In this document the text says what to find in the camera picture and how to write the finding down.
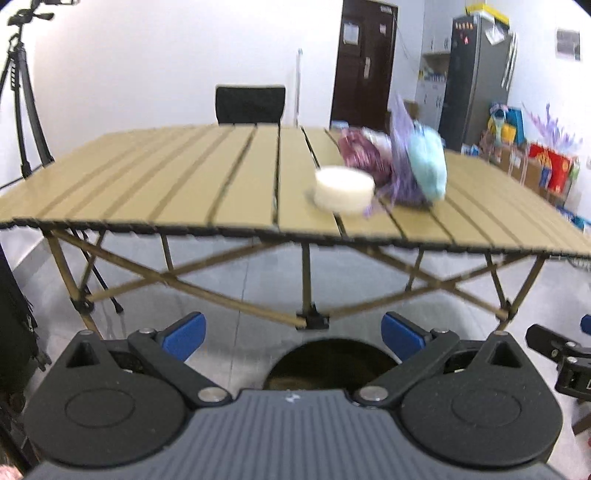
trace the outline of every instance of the light blue plush toy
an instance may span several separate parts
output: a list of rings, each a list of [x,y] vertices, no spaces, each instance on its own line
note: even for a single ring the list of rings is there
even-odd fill
[[[408,143],[408,158],[425,198],[430,202],[444,198],[447,167],[439,134],[432,128],[415,124]]]

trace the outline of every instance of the gray refrigerator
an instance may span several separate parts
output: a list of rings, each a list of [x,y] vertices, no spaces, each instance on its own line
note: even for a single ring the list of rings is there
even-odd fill
[[[446,148],[460,151],[462,144],[479,144],[491,104],[507,103],[517,36],[499,34],[499,27],[479,15],[455,18],[452,29],[439,134]]]

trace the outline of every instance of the plastic bag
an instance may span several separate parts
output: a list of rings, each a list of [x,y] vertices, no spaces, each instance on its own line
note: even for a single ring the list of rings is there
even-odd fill
[[[397,95],[392,106],[392,124],[390,128],[392,179],[388,185],[378,192],[379,196],[389,199],[392,205],[394,203],[403,203],[405,205],[419,206],[427,203],[408,159],[408,143],[413,133],[413,120],[404,106],[402,97]]]
[[[363,135],[361,130],[345,129],[339,138],[339,151],[345,166],[369,173],[376,184],[382,187],[392,177],[392,164],[382,158],[378,148]]]
[[[408,143],[408,159],[421,191],[430,202],[445,197],[447,167],[441,137],[417,124]]]

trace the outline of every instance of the camera on tripod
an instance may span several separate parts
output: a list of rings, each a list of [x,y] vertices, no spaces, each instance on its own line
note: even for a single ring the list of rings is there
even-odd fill
[[[53,13],[43,13],[43,14],[36,14],[35,10],[39,8],[39,6],[44,3],[46,5],[77,5],[80,3],[80,0],[33,0],[31,2],[31,6],[29,8],[24,8],[19,10],[16,14],[11,16],[8,19],[8,26],[12,25],[24,25],[27,23],[31,23],[33,18],[39,18],[41,20],[53,20],[55,14]]]
[[[22,113],[21,113],[21,87],[24,94],[25,106],[27,107],[27,114],[33,131],[33,138],[35,139],[35,146],[39,153],[41,165],[48,166],[53,162],[53,157],[47,146],[47,141],[41,129],[41,122],[35,107],[35,98],[33,96],[33,89],[31,87],[31,79],[29,75],[29,68],[27,65],[27,52],[25,45],[22,42],[22,28],[25,24],[33,21],[34,18],[41,20],[52,20],[53,13],[35,13],[41,4],[46,5],[77,5],[80,0],[32,0],[29,8],[24,8],[17,11],[16,14],[8,19],[9,26],[17,26],[18,32],[15,33],[8,40],[7,59],[4,64],[4,69],[0,76],[0,98],[4,90],[8,73],[10,72],[10,87],[14,92],[14,111],[17,125],[18,150],[21,156],[21,174],[22,177],[10,181],[0,187],[0,190],[22,180],[26,179],[33,173],[31,164],[27,160],[27,152],[25,150],[25,139],[22,130]]]

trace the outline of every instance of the white cabinet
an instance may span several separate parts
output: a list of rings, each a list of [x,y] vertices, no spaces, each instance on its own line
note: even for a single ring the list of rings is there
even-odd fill
[[[416,102],[419,106],[418,120],[434,130],[439,130],[441,110],[445,97],[445,83],[420,81],[417,84]]]
[[[425,0],[423,22],[423,53],[431,53],[435,48],[435,25],[437,24],[437,0]]]
[[[453,19],[463,15],[465,0],[425,0],[423,53],[449,52]]]

